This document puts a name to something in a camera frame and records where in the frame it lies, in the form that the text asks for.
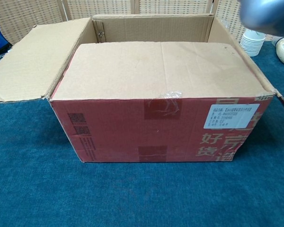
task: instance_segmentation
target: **woven screen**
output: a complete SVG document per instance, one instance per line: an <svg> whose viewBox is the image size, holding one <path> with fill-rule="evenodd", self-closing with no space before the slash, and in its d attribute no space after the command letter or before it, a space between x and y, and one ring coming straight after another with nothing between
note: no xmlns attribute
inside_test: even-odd
<svg viewBox="0 0 284 227"><path fill-rule="evenodd" d="M0 0L0 29L12 44L34 25L62 22L57 0Z"/></svg>
<svg viewBox="0 0 284 227"><path fill-rule="evenodd" d="M95 14L130 14L131 0L67 0L71 19Z"/></svg>
<svg viewBox="0 0 284 227"><path fill-rule="evenodd" d="M140 0L141 14L206 13L208 0Z"/></svg>
<svg viewBox="0 0 284 227"><path fill-rule="evenodd" d="M220 0L216 15L228 26L229 31L236 39L240 41L245 28L240 22L239 11L240 3L237 0Z"/></svg>

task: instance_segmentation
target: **red printed box side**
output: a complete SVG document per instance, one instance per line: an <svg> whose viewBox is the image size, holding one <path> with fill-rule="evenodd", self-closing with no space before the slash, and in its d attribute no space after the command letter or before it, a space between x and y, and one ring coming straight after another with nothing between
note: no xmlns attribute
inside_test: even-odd
<svg viewBox="0 0 284 227"><path fill-rule="evenodd" d="M52 101L83 162L232 161L271 97ZM245 129L204 129L212 105L259 104Z"/></svg>

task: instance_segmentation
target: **clear tape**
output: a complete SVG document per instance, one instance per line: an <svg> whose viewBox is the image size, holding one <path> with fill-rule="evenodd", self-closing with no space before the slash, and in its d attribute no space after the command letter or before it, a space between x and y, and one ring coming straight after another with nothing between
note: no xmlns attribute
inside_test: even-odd
<svg viewBox="0 0 284 227"><path fill-rule="evenodd" d="M166 92L165 94L161 95L159 98L181 98L182 97L182 92L180 91L169 91Z"/></svg>

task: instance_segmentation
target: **open cardboard box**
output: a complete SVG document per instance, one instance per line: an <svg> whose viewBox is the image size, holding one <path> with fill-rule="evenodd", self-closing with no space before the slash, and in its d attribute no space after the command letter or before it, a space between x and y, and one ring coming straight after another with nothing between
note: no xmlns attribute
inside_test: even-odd
<svg viewBox="0 0 284 227"><path fill-rule="evenodd" d="M252 75L250 86L258 87L234 96L227 92L224 96L207 86L200 96L173 96L178 92L173 90L167 98L143 98L143 94L128 99L55 98L53 94L79 45L132 41L230 45L235 58ZM214 56L210 63L219 67L219 59ZM105 67L107 58L95 53L94 61ZM218 73L226 71L220 68ZM85 86L80 79L78 84L76 89ZM233 85L231 82L222 87ZM40 25L0 61L0 103L47 98L83 162L232 161L274 95L281 97L223 24L210 14L96 15ZM169 108L175 111L175 107L176 114L171 117L151 114ZM210 125L214 112L235 116L223 126ZM132 127L134 122L139 122L139 127Z"/></svg>

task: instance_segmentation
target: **barcode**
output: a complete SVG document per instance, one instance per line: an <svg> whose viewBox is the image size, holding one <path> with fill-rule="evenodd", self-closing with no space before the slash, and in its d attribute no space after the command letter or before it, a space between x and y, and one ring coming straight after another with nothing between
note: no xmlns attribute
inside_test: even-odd
<svg viewBox="0 0 284 227"><path fill-rule="evenodd" d="M85 123L85 118L82 113L69 113L68 114L72 123Z"/></svg>
<svg viewBox="0 0 284 227"><path fill-rule="evenodd" d="M88 126L74 126L77 135L90 135Z"/></svg>
<svg viewBox="0 0 284 227"><path fill-rule="evenodd" d="M96 148L92 138L80 138L80 141L86 154L91 158L92 161L94 161L96 159L94 149Z"/></svg>

